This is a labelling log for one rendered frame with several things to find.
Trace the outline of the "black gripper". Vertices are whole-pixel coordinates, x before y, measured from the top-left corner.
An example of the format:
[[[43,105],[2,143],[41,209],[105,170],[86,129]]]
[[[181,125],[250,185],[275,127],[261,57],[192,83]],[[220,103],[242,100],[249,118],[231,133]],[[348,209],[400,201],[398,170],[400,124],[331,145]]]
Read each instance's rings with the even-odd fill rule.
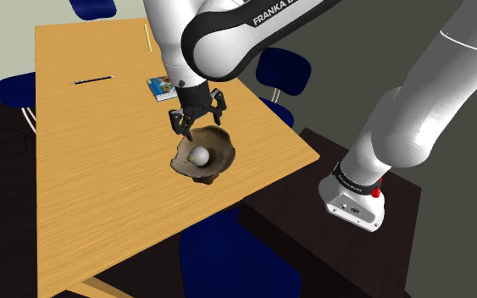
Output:
[[[176,91],[181,109],[169,110],[169,120],[172,130],[177,135],[183,135],[188,141],[193,141],[190,132],[191,126],[197,118],[206,113],[212,113],[214,122],[221,125],[220,118],[224,110],[227,109],[222,91],[214,88],[210,93],[206,80],[197,86],[177,87]],[[216,107],[211,106],[213,99],[217,102]]]

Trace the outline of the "white light bulb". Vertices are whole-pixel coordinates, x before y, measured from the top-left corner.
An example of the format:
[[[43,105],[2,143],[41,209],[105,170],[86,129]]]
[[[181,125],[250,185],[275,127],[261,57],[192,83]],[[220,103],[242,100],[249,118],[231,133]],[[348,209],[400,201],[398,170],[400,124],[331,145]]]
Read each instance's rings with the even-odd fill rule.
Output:
[[[203,146],[194,146],[188,153],[186,160],[197,167],[205,166],[210,158],[209,150]]]

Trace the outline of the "brown rough bowl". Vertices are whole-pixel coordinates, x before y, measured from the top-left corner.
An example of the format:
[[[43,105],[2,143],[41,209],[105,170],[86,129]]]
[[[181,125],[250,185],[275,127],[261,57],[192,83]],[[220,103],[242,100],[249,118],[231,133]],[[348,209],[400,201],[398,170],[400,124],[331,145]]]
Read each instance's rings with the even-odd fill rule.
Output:
[[[229,134],[218,126],[209,125],[191,130],[193,141],[184,137],[177,146],[177,153],[170,162],[170,167],[194,182],[211,185],[234,161],[236,149]],[[195,147],[208,151],[208,161],[204,165],[196,165],[188,160]]]

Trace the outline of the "blue spiral notebook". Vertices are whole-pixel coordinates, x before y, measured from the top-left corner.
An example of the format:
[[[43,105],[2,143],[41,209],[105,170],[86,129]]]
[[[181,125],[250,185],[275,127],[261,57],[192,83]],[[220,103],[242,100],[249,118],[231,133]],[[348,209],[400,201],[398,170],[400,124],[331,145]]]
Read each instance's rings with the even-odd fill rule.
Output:
[[[147,79],[147,86],[157,102],[177,98],[177,91],[168,76]]]

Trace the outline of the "blue chair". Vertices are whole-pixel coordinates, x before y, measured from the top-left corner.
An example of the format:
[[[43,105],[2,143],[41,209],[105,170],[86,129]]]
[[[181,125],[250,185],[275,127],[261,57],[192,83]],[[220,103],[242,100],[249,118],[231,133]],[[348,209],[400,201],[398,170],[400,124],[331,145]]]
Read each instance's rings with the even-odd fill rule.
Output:
[[[238,207],[185,229],[185,298],[301,298],[300,273],[238,223]]]
[[[21,110],[27,124],[36,133],[36,73],[19,74],[0,80],[0,103]]]
[[[114,0],[69,0],[75,14],[83,20],[112,18],[117,14]]]
[[[256,79],[274,89],[270,99],[260,97],[273,113],[290,128],[294,125],[292,113],[278,103],[281,92],[289,96],[302,94],[312,73],[310,62],[301,55],[278,47],[264,49],[258,60]]]

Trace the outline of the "yellow pencil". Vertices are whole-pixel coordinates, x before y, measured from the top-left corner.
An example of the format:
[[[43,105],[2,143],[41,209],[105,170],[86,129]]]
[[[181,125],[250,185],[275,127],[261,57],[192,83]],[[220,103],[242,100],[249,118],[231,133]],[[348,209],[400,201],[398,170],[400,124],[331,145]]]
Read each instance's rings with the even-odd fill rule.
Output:
[[[152,48],[152,43],[151,43],[151,39],[150,39],[150,30],[148,28],[148,24],[147,23],[144,23],[143,24],[143,28],[144,28],[144,32],[145,32],[145,37],[146,37],[146,42],[147,42],[147,48],[148,48],[148,51],[149,52],[152,52],[153,51],[153,48]]]

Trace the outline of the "black pen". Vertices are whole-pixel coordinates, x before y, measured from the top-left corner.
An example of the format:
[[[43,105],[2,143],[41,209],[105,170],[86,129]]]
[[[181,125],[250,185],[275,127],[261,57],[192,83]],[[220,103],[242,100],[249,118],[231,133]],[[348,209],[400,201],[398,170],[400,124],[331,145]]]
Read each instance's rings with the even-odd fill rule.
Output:
[[[81,85],[81,84],[85,84],[85,83],[96,82],[96,81],[100,81],[100,80],[110,80],[110,79],[113,79],[113,78],[114,78],[114,76],[110,75],[110,76],[102,76],[102,77],[86,79],[86,80],[76,80],[73,83],[71,83],[71,85],[75,86],[75,85]]]

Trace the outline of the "wooden table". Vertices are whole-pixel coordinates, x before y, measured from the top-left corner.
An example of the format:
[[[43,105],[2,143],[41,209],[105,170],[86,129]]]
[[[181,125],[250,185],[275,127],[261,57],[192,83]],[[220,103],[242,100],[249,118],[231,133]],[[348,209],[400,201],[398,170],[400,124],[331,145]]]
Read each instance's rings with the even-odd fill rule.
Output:
[[[39,25],[36,43],[38,297],[82,284],[316,161],[239,80],[219,85],[236,149],[211,185],[171,167],[180,137],[147,79],[164,75],[144,18]],[[86,80],[113,75],[81,85]]]

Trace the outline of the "dark robot stand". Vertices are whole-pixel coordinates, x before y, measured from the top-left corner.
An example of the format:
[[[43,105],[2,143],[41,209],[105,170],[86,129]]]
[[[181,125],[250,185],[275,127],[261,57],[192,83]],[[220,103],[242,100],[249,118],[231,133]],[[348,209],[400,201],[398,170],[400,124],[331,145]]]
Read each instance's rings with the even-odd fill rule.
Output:
[[[319,182],[347,149],[313,132],[300,136],[318,161],[243,199],[238,222],[292,265],[300,298],[412,298],[406,291],[421,189],[389,172],[385,218],[368,232],[329,214]]]

